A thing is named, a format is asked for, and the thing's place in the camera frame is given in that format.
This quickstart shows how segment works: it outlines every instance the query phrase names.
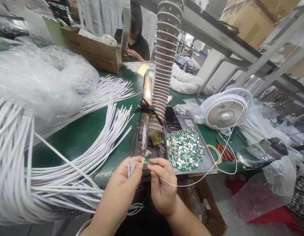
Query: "sponge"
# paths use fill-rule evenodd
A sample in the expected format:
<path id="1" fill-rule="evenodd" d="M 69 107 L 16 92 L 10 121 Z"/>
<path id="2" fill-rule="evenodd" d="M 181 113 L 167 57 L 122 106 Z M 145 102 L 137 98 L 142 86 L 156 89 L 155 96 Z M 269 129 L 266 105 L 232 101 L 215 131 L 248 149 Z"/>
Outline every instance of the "sponge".
<path id="1" fill-rule="evenodd" d="M 163 142 L 159 132 L 150 133 L 150 138 L 155 147 Z"/>

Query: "yellow sticky note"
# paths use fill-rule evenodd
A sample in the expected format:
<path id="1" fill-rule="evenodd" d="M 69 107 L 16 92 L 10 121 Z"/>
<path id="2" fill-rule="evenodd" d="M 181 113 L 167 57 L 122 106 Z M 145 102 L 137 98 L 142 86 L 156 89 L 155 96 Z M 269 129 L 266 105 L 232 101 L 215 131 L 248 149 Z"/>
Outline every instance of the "yellow sticky note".
<path id="1" fill-rule="evenodd" d="M 141 68 L 139 69 L 138 73 L 140 75 L 144 76 L 145 73 L 146 73 L 146 71 L 148 70 L 148 68 L 149 68 L 149 66 L 144 64 L 143 66 L 141 66 Z"/>

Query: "white fan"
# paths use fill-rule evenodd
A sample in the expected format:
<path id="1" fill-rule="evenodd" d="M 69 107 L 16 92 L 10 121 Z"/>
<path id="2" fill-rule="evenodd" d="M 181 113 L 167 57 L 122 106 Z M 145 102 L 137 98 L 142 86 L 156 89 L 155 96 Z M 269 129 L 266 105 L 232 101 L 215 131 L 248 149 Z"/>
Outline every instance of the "white fan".
<path id="1" fill-rule="evenodd" d="M 241 125 L 247 119 L 251 98 L 251 93 L 243 88 L 230 88 L 209 97 L 200 106 L 205 117 L 204 123 L 229 136 L 231 127 Z"/>
<path id="2" fill-rule="evenodd" d="M 202 46 L 202 42 L 200 40 L 196 40 L 193 43 L 193 49 L 196 50 L 196 51 L 199 51 L 201 46 Z"/>

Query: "green workbench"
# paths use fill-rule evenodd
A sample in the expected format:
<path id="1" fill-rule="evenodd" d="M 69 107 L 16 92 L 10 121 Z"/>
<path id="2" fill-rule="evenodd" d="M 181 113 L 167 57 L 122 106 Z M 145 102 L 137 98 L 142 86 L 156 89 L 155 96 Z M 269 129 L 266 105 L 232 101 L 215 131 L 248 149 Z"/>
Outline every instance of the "green workbench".
<path id="1" fill-rule="evenodd" d="M 106 76 L 109 73 L 105 71 L 99 71 L 100 76 Z M 134 74 L 132 71 L 126 69 L 124 66 L 120 72 L 116 75 L 124 80 L 131 81 L 132 86 L 136 92 L 142 92 L 143 88 L 143 77 L 141 75 Z M 205 96 L 197 96 L 196 94 L 186 95 L 171 90 L 172 100 L 169 102 L 169 106 L 175 106 L 177 104 L 184 104 L 183 99 L 190 98 L 202 98 Z M 129 108 L 132 105 L 132 111 L 134 111 L 138 104 L 140 104 L 142 94 L 138 94 L 132 98 L 120 101 L 117 103 L 117 107 L 120 108 L 122 105 Z M 69 160 L 73 160 L 78 156 L 82 155 L 99 136 L 104 122 L 106 119 L 107 107 L 92 112 L 75 122 L 69 124 L 65 128 L 56 132 L 54 135 L 47 138 L 52 146 L 54 146 L 62 155 L 67 157 Z M 110 154 L 109 158 L 93 177 L 94 181 L 99 186 L 105 186 L 112 175 L 113 171 L 119 166 L 119 164 L 128 156 L 133 156 L 134 153 L 134 141 L 136 134 L 137 121 L 139 119 L 139 113 L 133 116 L 133 119 L 129 122 L 128 127 L 132 126 L 132 130 L 121 142 L 121 144 Z M 198 128 L 207 144 L 217 146 L 216 137 L 221 138 L 216 130 L 210 129 L 205 125 L 198 125 Z M 238 128 L 237 133 L 241 136 L 242 140 L 245 138 L 241 135 Z M 245 147 L 243 141 L 241 141 L 237 135 L 232 139 L 230 144 L 232 149 L 236 152 Z M 217 155 L 214 151 L 211 152 L 215 160 Z M 52 150 L 50 150 L 43 143 L 37 144 L 33 149 L 33 167 L 53 167 L 64 164 L 63 160 L 58 157 Z M 234 172 L 235 162 L 222 161 L 218 167 L 226 172 Z M 243 165 L 238 163 L 238 171 L 244 170 Z"/>

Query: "person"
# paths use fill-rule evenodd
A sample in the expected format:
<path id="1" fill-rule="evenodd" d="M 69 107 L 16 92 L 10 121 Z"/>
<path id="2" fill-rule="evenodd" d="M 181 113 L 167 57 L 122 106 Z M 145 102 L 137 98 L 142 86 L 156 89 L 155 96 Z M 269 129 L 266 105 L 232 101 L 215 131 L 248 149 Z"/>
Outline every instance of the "person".
<path id="1" fill-rule="evenodd" d="M 141 182 L 143 157 L 135 157 L 135 170 L 128 179 L 126 158 L 112 174 L 95 215 L 89 226 L 80 236 L 114 235 L 127 216 L 135 191 Z M 151 198 L 157 211 L 167 220 L 173 235 L 210 236 L 210 232 L 188 210 L 177 195 L 177 178 L 168 160 L 151 159 L 148 165 L 151 171 Z"/>
<path id="2" fill-rule="evenodd" d="M 150 48 L 142 36 L 142 11 L 140 5 L 131 2 L 131 32 L 129 37 L 128 57 L 133 60 L 150 63 Z M 121 43 L 122 29 L 117 29 L 114 38 Z"/>

